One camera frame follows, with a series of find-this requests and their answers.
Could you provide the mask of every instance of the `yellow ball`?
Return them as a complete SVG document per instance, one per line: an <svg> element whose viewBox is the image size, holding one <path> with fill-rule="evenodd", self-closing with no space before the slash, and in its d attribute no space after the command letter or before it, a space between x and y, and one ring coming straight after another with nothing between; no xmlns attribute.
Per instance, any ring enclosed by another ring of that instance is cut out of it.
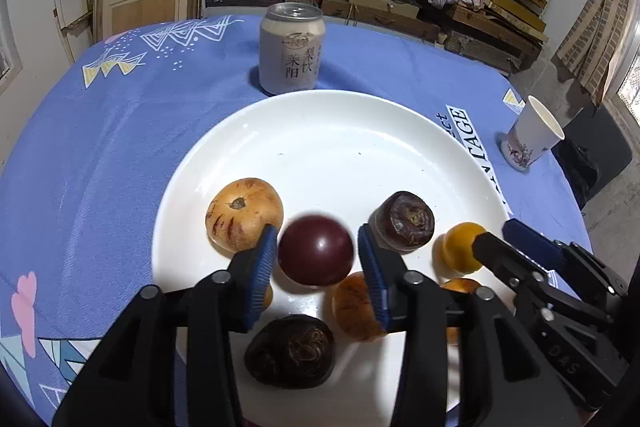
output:
<svg viewBox="0 0 640 427"><path fill-rule="evenodd" d="M442 257L450 269L460 273L473 273L482 264L474 257L472 245L477 235L486 230L476 223L460 223L444 236Z"/></svg>

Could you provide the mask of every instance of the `can lid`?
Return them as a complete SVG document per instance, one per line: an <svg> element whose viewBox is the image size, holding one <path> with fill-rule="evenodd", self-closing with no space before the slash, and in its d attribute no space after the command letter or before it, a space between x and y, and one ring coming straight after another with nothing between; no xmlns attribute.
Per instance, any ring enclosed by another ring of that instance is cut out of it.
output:
<svg viewBox="0 0 640 427"><path fill-rule="evenodd" d="M322 18L322 10L301 2L279 2L267 8L267 19L287 22L309 22Z"/></svg>

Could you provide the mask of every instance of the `cup rim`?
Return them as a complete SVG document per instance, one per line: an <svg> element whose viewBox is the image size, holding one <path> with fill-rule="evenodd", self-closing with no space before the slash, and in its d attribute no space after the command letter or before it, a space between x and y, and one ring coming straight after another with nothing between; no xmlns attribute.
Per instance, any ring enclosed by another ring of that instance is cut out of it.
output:
<svg viewBox="0 0 640 427"><path fill-rule="evenodd" d="M535 96L529 95L527 97L527 101L530 103L531 108L540 117L540 120L542 120L546 124L546 126L549 127L549 130L553 134L555 134L558 139L564 140L564 131L562 130L562 126L558 123L556 117L551 114L551 111L549 111L545 107L545 105L540 102L540 100L538 100Z"/></svg>

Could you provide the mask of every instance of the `dark purple vegetable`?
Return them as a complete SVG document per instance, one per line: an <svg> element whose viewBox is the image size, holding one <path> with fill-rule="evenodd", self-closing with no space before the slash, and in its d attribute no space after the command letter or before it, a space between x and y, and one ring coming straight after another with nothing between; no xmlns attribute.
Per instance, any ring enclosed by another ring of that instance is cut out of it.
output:
<svg viewBox="0 0 640 427"><path fill-rule="evenodd" d="M278 263L287 277L299 284L337 284L353 266L351 235L330 217L300 217L282 235Z"/></svg>
<svg viewBox="0 0 640 427"><path fill-rule="evenodd" d="M401 190L389 196L374 213L378 235L391 248L411 252L433 237L433 212L418 196Z"/></svg>
<svg viewBox="0 0 640 427"><path fill-rule="evenodd" d="M334 334L320 319L289 315L270 322L244 352L244 365L260 383L309 389L334 370Z"/></svg>

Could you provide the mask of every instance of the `white plate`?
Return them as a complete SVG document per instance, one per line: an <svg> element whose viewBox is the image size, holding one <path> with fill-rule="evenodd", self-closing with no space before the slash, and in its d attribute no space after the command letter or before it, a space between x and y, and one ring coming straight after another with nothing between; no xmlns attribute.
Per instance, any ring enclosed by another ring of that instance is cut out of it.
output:
<svg viewBox="0 0 640 427"><path fill-rule="evenodd" d="M372 211L396 190L420 196L436 219L434 239L403 257L410 269L442 283L431 248L462 221L502 237L507 214L494 186L455 139L425 117L381 98L348 91L312 90L254 103L211 129L185 156L162 197L152 250L153 277L165 291L193 286L223 269L228 253L207 238L204 216L231 181L261 178L277 190L284 225L295 216L335 216L355 237ZM353 271L360 270L357 259ZM513 293L489 270L471 277L507 302ZM254 331L232 336L244 416L263 427L388 426L402 361L404 333L369 344L350 343L336 327L331 290L303 291L276 268L274 298ZM283 391L256 382L242 362L257 331L293 313L317 316L334 330L337 358L330 379L309 390ZM178 351L185 353L185 335ZM450 349L448 406L460 400L455 349Z"/></svg>

